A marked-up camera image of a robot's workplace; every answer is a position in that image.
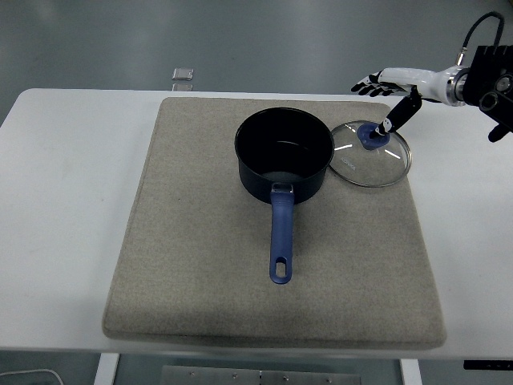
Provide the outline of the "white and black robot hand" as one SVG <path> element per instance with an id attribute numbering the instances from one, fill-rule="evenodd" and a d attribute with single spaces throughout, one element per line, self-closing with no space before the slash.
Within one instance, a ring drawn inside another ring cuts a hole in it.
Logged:
<path id="1" fill-rule="evenodd" d="M 452 107 L 462 106 L 462 98 L 456 91 L 457 80 L 461 76 L 462 70 L 459 66 L 450 67 L 440 72 L 389 67 L 367 75 L 352 86 L 351 91 L 371 97 L 388 96 L 397 92 L 406 94 L 378 125 L 372 135 L 386 136 L 396 132 L 410 120 L 420 110 L 424 100 Z"/>

